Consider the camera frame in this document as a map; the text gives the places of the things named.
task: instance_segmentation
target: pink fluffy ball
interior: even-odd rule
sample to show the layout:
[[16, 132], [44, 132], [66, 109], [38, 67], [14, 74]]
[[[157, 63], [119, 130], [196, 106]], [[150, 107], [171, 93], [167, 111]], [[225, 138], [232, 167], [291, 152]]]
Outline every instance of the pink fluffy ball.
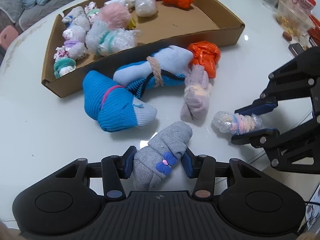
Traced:
[[110, 30], [126, 28], [131, 20], [127, 7], [118, 2], [102, 7], [96, 18], [107, 23]]

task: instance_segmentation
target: pink chair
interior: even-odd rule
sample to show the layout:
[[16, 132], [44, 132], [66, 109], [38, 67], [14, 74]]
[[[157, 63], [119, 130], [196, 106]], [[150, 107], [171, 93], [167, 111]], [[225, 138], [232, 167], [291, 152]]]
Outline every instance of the pink chair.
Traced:
[[0, 46], [7, 50], [11, 42], [13, 42], [13, 40], [18, 36], [19, 33], [17, 30], [11, 25], [8, 25], [0, 33]]

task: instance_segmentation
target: white table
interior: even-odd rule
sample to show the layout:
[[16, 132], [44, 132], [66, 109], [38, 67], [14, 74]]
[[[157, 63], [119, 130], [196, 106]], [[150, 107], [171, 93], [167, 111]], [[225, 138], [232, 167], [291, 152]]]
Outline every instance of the white table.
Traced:
[[[0, 67], [0, 218], [4, 221], [14, 220], [11, 206], [19, 192], [57, 169], [80, 157], [99, 162], [108, 155], [122, 155], [130, 145], [139, 150], [154, 133], [180, 120], [183, 87], [146, 91], [143, 100], [158, 109], [149, 127], [106, 133], [85, 114], [82, 91], [60, 99], [41, 85], [45, 49], [55, 16], [81, 1], [53, 12], [19, 36]], [[221, 49], [209, 114], [205, 122], [190, 124], [193, 136], [188, 146], [196, 155], [211, 155], [220, 162], [237, 157], [263, 170], [269, 161], [262, 150], [231, 145], [231, 135], [220, 133], [211, 120], [217, 111], [233, 112], [251, 104], [268, 84], [268, 74], [291, 60], [292, 55], [273, 13], [261, 0], [219, 1], [246, 27], [238, 44]], [[284, 132], [310, 118], [310, 111], [309, 98], [289, 100], [280, 102], [263, 120], [265, 126]], [[195, 180], [186, 178], [178, 165], [155, 190], [192, 190], [194, 184]], [[131, 179], [123, 185], [126, 193], [133, 189]], [[103, 194], [99, 179], [92, 180], [91, 188]], [[225, 188], [225, 180], [220, 181], [216, 194]], [[16, 227], [14, 222], [7, 225]]]

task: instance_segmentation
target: brown cardboard box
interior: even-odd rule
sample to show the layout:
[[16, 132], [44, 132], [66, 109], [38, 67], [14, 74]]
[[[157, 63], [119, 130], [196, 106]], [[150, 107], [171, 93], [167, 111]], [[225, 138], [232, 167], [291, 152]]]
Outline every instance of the brown cardboard box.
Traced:
[[[84, 7], [90, 1], [76, 6]], [[101, 8], [108, 0], [93, 1]], [[61, 15], [57, 15], [48, 41], [41, 83], [63, 98], [82, 89], [82, 81], [90, 70], [97, 70], [112, 78], [120, 66], [146, 60], [147, 56], [169, 45], [186, 48], [197, 41], [213, 42], [218, 47], [234, 45], [244, 29], [244, 23], [217, 0], [194, 0], [188, 10], [165, 5], [162, 1], [157, 1], [157, 5], [158, 14], [150, 18], [138, 18], [135, 11], [131, 13], [137, 20], [136, 29], [141, 30], [137, 47], [108, 57], [88, 55], [77, 61], [75, 71], [58, 79], [53, 74], [53, 54], [56, 47], [63, 45], [62, 32], [66, 27]], [[63, 14], [68, 14], [74, 7], [66, 9]]]

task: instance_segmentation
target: rolled gray sock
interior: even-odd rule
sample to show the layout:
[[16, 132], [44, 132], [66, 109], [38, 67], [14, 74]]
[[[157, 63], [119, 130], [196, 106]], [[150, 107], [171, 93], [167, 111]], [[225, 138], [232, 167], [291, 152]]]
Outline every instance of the rolled gray sock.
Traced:
[[185, 78], [184, 103], [181, 119], [203, 120], [209, 110], [209, 98], [212, 85], [204, 67], [193, 65], [191, 73]]
[[139, 191], [150, 191], [167, 175], [159, 171], [156, 165], [166, 163], [164, 156], [171, 155], [178, 162], [186, 151], [186, 144], [192, 136], [192, 129], [184, 122], [178, 121], [156, 134], [148, 146], [139, 150], [133, 160], [134, 187]]

